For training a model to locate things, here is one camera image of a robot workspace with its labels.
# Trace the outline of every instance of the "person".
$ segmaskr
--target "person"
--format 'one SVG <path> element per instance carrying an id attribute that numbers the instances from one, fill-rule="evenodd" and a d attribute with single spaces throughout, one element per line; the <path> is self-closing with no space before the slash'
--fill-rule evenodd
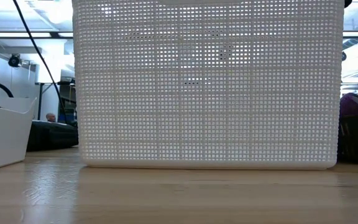
<path id="1" fill-rule="evenodd" d="M 56 116 L 53 113 L 47 113 L 47 121 L 56 122 Z"/>

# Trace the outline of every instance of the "purple bag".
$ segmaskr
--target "purple bag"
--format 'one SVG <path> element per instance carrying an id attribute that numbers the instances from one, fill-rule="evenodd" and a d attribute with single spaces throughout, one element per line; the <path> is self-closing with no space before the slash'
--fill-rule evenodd
<path id="1" fill-rule="evenodd" d="M 358 115 L 358 95 L 348 93 L 341 98 L 340 117 Z"/>

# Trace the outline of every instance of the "wooden surface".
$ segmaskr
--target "wooden surface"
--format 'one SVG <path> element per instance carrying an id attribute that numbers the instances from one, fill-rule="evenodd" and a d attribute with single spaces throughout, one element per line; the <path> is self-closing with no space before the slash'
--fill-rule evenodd
<path id="1" fill-rule="evenodd" d="M 358 166 L 324 171 L 85 167 L 77 149 L 0 168 L 5 223 L 358 223 Z"/>

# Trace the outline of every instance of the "white plastic bin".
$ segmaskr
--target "white plastic bin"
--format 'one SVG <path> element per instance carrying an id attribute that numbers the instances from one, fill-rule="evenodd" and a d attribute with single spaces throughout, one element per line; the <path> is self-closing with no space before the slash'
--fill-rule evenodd
<path id="1" fill-rule="evenodd" d="M 35 100 L 0 98 L 0 167 L 24 160 Z"/>
<path id="2" fill-rule="evenodd" d="M 90 166 L 336 163 L 343 1 L 73 0 Z"/>

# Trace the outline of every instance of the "fluorescent light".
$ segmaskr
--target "fluorescent light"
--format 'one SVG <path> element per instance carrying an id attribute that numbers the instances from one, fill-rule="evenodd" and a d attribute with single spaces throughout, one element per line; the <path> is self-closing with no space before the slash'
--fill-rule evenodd
<path id="1" fill-rule="evenodd" d="M 48 32 L 34 32 L 31 33 L 33 37 L 50 37 Z M 26 32 L 0 32 L 0 37 L 29 37 L 28 33 Z"/>
<path id="2" fill-rule="evenodd" d="M 358 37 L 358 32 L 354 31 L 345 31 L 343 32 L 343 37 Z"/>
<path id="3" fill-rule="evenodd" d="M 64 33 L 59 33 L 60 37 L 73 37 L 73 33 L 72 32 L 64 32 Z"/>

